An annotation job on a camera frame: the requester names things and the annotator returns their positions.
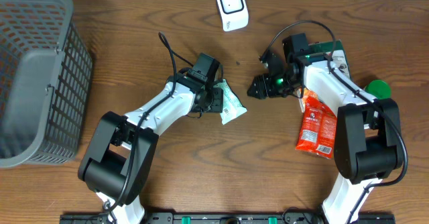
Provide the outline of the teal white snack packet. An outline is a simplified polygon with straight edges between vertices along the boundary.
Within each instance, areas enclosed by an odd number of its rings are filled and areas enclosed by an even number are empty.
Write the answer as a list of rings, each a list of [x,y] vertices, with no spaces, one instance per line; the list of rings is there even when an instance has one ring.
[[[218,82],[215,87],[223,90],[223,107],[220,113],[223,125],[247,112],[225,79]]]

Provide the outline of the green white packet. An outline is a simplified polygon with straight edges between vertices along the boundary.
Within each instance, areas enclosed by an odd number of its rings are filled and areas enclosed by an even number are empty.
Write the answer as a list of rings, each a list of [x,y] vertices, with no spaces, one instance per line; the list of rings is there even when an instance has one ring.
[[[315,53],[324,52],[326,54],[330,53],[332,50],[332,45],[333,42],[315,42],[309,44],[311,50],[313,50]],[[336,68],[338,68],[346,77],[351,79],[347,55],[341,40],[336,41],[335,49],[332,54],[332,61],[334,62]]]

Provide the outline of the red snack packet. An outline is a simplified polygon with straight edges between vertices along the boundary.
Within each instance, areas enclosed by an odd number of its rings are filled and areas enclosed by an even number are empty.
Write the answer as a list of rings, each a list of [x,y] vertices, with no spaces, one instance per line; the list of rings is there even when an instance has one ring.
[[[332,159],[336,116],[315,92],[308,89],[304,89],[300,104],[304,115],[296,150]]]

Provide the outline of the green lid seasoning jar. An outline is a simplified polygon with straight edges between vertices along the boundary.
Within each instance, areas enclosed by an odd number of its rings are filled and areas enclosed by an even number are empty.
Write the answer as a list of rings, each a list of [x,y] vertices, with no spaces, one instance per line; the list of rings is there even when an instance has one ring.
[[[383,80],[372,80],[365,88],[364,91],[372,94],[378,99],[391,98],[391,87]]]

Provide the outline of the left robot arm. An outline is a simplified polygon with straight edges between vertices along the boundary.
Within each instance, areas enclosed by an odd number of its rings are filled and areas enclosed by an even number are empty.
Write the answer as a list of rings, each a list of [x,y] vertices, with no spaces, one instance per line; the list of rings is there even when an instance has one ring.
[[[78,177],[103,201],[103,212],[84,222],[140,223],[145,210],[139,194],[161,134],[189,113],[220,113],[222,108],[221,88],[179,74],[144,106],[125,115],[105,113],[78,169]]]

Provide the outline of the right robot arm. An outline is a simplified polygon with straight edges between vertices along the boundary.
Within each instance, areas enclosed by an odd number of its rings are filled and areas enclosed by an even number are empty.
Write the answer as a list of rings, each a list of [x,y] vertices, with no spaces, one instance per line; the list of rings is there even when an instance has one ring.
[[[286,97],[301,87],[315,92],[336,117],[332,153],[339,175],[315,223],[355,223],[376,187],[397,184],[408,156],[393,99],[378,99],[347,78],[325,52],[290,52],[282,60],[266,50],[260,61],[268,72],[256,76],[250,97]]]

